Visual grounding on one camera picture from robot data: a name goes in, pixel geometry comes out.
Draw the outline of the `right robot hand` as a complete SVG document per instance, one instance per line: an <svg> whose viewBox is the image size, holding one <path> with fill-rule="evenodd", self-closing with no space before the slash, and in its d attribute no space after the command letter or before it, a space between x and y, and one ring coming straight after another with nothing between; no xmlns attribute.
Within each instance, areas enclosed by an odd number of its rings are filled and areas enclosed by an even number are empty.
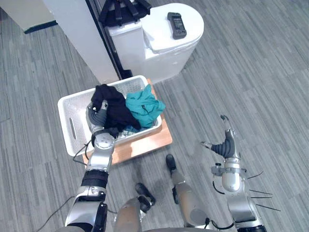
<svg viewBox="0 0 309 232"><path fill-rule="evenodd" d="M205 141L200 142L200 144L216 154L221 155L224 159L241 159L241 155L236 146L235 130L232 128L228 116L220 115L220 118L225 126L225 140L220 144L206 143Z"/></svg>

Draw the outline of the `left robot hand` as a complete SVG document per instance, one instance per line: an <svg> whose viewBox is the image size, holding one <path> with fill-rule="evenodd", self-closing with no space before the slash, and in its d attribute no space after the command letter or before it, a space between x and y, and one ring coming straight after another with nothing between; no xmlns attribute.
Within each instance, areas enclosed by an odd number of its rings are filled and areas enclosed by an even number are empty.
<svg viewBox="0 0 309 232"><path fill-rule="evenodd" d="M89 129L93 132L104 128L107 119L108 102L104 100L101 108L97 111L93 103L86 107L86 121Z"/></svg>

